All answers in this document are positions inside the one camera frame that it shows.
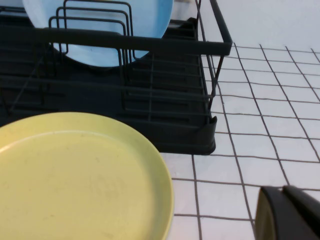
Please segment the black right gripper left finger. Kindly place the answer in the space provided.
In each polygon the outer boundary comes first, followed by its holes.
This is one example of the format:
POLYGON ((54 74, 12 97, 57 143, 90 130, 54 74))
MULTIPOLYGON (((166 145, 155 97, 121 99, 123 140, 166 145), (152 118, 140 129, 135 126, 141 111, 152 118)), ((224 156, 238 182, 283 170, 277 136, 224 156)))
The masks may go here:
POLYGON ((278 188, 260 188, 255 216, 257 240, 312 240, 313 230, 278 188))

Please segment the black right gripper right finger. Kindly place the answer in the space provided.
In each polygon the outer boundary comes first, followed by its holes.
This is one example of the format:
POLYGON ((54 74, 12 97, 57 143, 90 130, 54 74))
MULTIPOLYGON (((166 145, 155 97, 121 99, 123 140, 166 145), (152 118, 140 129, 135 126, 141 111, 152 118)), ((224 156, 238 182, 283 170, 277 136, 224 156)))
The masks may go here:
POLYGON ((292 202, 305 223, 320 239, 320 202, 295 186, 284 186, 282 192, 292 202))

